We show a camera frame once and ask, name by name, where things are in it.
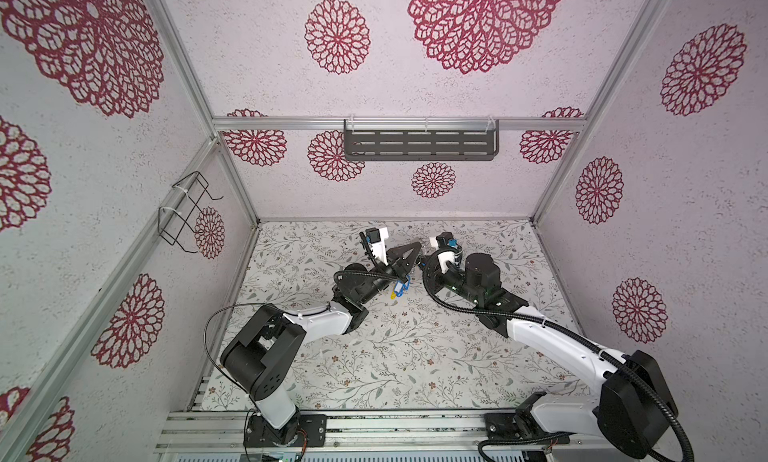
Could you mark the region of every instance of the key tag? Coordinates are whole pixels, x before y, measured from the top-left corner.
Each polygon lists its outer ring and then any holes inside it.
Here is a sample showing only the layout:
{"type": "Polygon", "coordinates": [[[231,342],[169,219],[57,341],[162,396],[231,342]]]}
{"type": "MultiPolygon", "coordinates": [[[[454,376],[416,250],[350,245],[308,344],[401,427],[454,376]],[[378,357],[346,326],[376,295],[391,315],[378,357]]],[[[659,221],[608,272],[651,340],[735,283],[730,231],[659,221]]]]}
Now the key tag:
{"type": "Polygon", "coordinates": [[[408,276],[408,280],[405,284],[398,281],[397,284],[395,284],[395,288],[392,290],[392,298],[395,298],[394,296],[397,295],[398,297],[402,297],[402,294],[408,290],[408,287],[411,286],[411,276],[408,276]]]}

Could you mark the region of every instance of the aluminum rail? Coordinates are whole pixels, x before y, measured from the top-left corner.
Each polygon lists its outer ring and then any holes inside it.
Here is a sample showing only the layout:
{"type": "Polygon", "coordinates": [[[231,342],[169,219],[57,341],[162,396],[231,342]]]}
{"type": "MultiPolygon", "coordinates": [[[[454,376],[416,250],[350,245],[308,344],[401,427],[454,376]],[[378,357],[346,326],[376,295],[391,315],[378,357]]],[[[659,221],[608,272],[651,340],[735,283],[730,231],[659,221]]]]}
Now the aluminum rail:
{"type": "MultiPolygon", "coordinates": [[[[486,439],[485,414],[510,409],[302,410],[329,417],[326,442],[312,452],[384,450],[476,450],[486,439]]],[[[155,446],[156,454],[243,453],[246,412],[171,412],[155,446]]],[[[514,446],[541,450],[546,444],[514,446]]],[[[612,449],[604,439],[571,436],[573,449],[612,449]]],[[[300,448],[280,448],[297,452],[300,448]]]]}
{"type": "Polygon", "coordinates": [[[344,130],[355,131],[392,130],[465,130],[493,129],[498,120],[500,130],[570,130],[579,131],[587,123],[585,119],[553,117],[214,117],[216,130],[344,130]]]}

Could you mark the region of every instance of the leaf pattern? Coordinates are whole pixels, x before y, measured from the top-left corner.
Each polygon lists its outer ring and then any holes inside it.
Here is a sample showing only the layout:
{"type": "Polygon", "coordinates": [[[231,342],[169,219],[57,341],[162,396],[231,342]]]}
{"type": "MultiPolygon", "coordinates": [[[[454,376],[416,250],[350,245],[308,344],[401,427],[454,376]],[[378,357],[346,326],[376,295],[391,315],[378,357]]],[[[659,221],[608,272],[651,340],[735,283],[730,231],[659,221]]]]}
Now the leaf pattern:
{"type": "MultiPolygon", "coordinates": [[[[389,227],[387,247],[453,232],[465,254],[486,252],[502,270],[504,287],[539,311],[576,329],[549,264],[525,221],[268,222],[261,226],[239,303],[308,308],[332,297],[332,275],[352,262],[370,263],[358,233],[389,227]]],[[[452,303],[458,296],[440,295],[452,303]]],[[[588,394],[575,376],[534,349],[489,331],[466,314],[449,312],[427,296],[419,270],[400,298],[380,294],[368,318],[346,335],[302,347],[284,384],[300,408],[513,407],[535,390],[588,394]]],[[[221,349],[258,307],[238,307],[221,349]]],[[[217,372],[198,410],[245,410],[245,393],[217,372]]]]}

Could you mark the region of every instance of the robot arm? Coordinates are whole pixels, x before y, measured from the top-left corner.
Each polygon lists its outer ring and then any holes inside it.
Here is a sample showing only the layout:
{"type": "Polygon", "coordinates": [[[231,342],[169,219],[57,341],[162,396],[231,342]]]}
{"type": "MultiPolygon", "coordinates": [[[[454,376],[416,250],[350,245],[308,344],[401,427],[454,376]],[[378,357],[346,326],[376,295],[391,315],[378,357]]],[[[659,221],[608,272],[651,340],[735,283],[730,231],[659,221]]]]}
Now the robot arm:
{"type": "Polygon", "coordinates": [[[467,256],[461,270],[462,250],[450,232],[431,239],[437,251],[428,257],[419,255],[418,242],[386,250],[388,235],[386,228],[360,232],[362,246],[374,267],[368,271],[364,265],[354,263],[337,272],[331,302],[292,314],[264,305],[222,353],[222,365],[260,411],[249,421],[249,430],[256,420],[258,427],[254,431],[258,431],[257,439],[262,443],[291,444],[300,428],[298,408],[284,388],[285,376],[300,348],[318,338],[357,329],[368,315],[364,304],[390,282],[407,283],[416,265],[422,269],[427,293],[437,303],[476,314],[485,327],[543,352],[591,389],[586,397],[534,394],[515,411],[513,430],[495,435],[501,442],[513,438],[546,440],[555,433],[592,434],[605,437],[626,455],[642,459],[648,453],[653,455],[653,445],[670,422],[677,423],[677,407],[651,356],[641,351],[627,356],[547,321],[527,301],[502,287],[501,271],[488,254],[467,256]],[[461,308],[440,301],[436,294],[442,288],[475,307],[461,308]],[[267,349],[262,339],[274,343],[267,349]],[[647,387],[638,390],[638,384],[647,387]],[[667,417],[659,407],[664,407],[667,417]]]}
{"type": "Polygon", "coordinates": [[[366,302],[391,282],[408,282],[422,245],[415,242],[386,250],[388,237],[386,227],[360,232],[373,269],[368,271],[365,265],[354,263],[337,272],[331,302],[294,313],[265,304],[222,352],[221,364],[260,412],[262,440],[285,446],[292,443],[300,428],[299,410],[285,389],[285,377],[302,346],[356,330],[368,315],[366,302]],[[267,348],[263,340],[274,343],[267,348]]]}
{"type": "Polygon", "coordinates": [[[577,340],[567,330],[556,330],[527,301],[502,287],[501,271],[490,255],[467,256],[461,270],[461,248],[453,235],[444,232],[434,240],[437,252],[420,264],[426,289],[433,298],[438,300],[436,293],[441,288],[461,295],[475,307],[458,309],[475,313],[487,328],[546,354],[590,387],[591,395],[585,397],[534,394],[515,415],[515,423],[527,429],[518,427],[513,433],[539,437],[558,432],[592,434],[605,437],[631,457],[642,459],[648,455],[670,425],[654,402],[606,358],[623,360],[624,366],[648,384],[677,417],[677,407],[656,361],[641,351],[628,356],[586,338],[577,340]],[[596,346],[597,353],[585,343],[596,346]]]}

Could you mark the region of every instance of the red mandala print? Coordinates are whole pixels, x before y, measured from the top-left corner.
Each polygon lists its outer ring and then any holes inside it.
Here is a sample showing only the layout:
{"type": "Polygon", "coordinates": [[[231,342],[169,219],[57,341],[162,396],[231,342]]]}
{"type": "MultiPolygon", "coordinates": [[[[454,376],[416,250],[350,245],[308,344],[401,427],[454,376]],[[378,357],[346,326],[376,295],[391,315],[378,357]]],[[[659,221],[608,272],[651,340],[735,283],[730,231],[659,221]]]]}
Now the red mandala print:
{"type": "Polygon", "coordinates": [[[744,34],[736,26],[712,26],[688,40],[661,81],[661,103],[676,116],[711,106],[725,95],[744,65],[744,34]]]}
{"type": "Polygon", "coordinates": [[[72,417],[74,410],[69,407],[69,397],[62,397],[58,409],[45,421],[43,432],[34,439],[27,450],[27,460],[36,462],[61,462],[69,454],[69,442],[74,435],[72,417]]]}
{"type": "Polygon", "coordinates": [[[411,0],[408,14],[427,57],[444,69],[488,72],[529,48],[560,1],[411,0]]]}
{"type": "Polygon", "coordinates": [[[0,0],[0,13],[77,102],[133,117],[159,98],[163,51],[142,0],[0,0]]]}
{"type": "Polygon", "coordinates": [[[647,280],[622,282],[616,287],[613,306],[621,331],[638,342],[653,342],[667,328],[667,305],[647,280]]]}
{"type": "Polygon", "coordinates": [[[147,274],[139,275],[118,311],[91,349],[100,365],[126,368],[139,362],[158,340],[163,328],[165,300],[158,283],[147,274]]]}
{"type": "Polygon", "coordinates": [[[29,388],[14,387],[0,395],[0,431],[8,423],[16,408],[27,397],[29,388]]]}
{"type": "MultiPolygon", "coordinates": [[[[266,117],[257,110],[238,109],[229,117],[266,117]]],[[[286,138],[282,130],[235,130],[222,132],[232,153],[255,166],[277,164],[286,154],[286,138]]]]}
{"type": "Polygon", "coordinates": [[[51,173],[38,144],[0,117],[0,232],[35,218],[50,193],[51,173]]]}
{"type": "Polygon", "coordinates": [[[619,165],[607,157],[599,157],[584,168],[576,185],[578,213],[590,224],[605,222],[619,208],[621,190],[619,165]]]}
{"type": "Polygon", "coordinates": [[[350,180],[362,172],[365,162],[351,162],[344,156],[344,134],[324,131],[310,142],[306,154],[315,172],[328,180],[350,180]]]}
{"type": "Polygon", "coordinates": [[[413,191],[424,198],[437,198],[448,193],[456,182],[456,173],[446,164],[430,162],[419,167],[411,178],[413,191]]]}
{"type": "Polygon", "coordinates": [[[306,48],[320,66],[331,73],[349,73],[368,55],[371,40],[366,20],[345,0],[324,0],[304,24],[306,48]]]}
{"type": "Polygon", "coordinates": [[[206,258],[216,258],[224,248],[224,221],[213,207],[200,211],[194,224],[194,240],[206,258]]]}
{"type": "MultiPolygon", "coordinates": [[[[583,113],[573,107],[558,107],[546,112],[544,117],[581,117],[583,113]]],[[[528,130],[520,140],[520,153],[523,158],[545,164],[560,159],[565,146],[571,141],[573,132],[567,130],[528,130]]]]}

